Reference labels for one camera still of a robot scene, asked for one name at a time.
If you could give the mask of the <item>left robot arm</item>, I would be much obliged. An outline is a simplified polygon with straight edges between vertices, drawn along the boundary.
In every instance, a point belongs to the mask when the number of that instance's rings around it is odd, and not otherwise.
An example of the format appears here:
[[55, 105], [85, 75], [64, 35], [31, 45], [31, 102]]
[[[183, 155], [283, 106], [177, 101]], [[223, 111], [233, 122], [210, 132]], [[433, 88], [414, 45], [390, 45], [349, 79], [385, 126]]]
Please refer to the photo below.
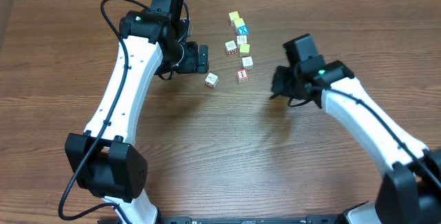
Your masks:
[[83, 133], [66, 139], [73, 171], [67, 189], [88, 190], [118, 223], [162, 221], [145, 191], [147, 161], [135, 147], [136, 128], [154, 77], [208, 71], [207, 46], [187, 40], [190, 24], [184, 0], [152, 0], [112, 26], [119, 50], [106, 91]]

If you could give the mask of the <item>white block blue D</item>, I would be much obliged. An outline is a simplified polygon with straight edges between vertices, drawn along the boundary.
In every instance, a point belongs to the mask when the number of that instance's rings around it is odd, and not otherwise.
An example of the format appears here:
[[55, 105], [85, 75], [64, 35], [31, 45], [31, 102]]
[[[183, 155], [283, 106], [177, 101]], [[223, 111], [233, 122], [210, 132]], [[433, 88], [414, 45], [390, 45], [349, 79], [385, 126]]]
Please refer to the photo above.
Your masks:
[[210, 88], [215, 88], [217, 83], [218, 83], [218, 76], [210, 72], [205, 78], [205, 85], [207, 85]]

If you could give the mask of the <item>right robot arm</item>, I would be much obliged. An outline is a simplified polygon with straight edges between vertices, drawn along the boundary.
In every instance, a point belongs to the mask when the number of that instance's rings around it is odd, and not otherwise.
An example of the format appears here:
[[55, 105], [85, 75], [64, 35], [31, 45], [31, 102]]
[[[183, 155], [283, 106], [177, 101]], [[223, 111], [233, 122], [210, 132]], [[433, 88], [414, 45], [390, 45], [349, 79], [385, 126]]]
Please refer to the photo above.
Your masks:
[[340, 122], [382, 177], [375, 202], [331, 218], [332, 223], [439, 223], [440, 152], [411, 136], [368, 95], [342, 62], [325, 62], [310, 34], [283, 44], [289, 66], [276, 68], [271, 90], [288, 106], [314, 102]]

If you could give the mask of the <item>red I wooden block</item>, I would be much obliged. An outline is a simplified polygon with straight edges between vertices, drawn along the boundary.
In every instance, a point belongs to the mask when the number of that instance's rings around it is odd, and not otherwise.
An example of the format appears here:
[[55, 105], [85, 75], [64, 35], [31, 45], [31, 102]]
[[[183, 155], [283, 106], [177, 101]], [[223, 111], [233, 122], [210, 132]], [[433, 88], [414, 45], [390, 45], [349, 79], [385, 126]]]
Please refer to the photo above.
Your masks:
[[249, 81], [249, 76], [246, 69], [241, 69], [236, 72], [236, 76], [239, 83], [244, 83]]

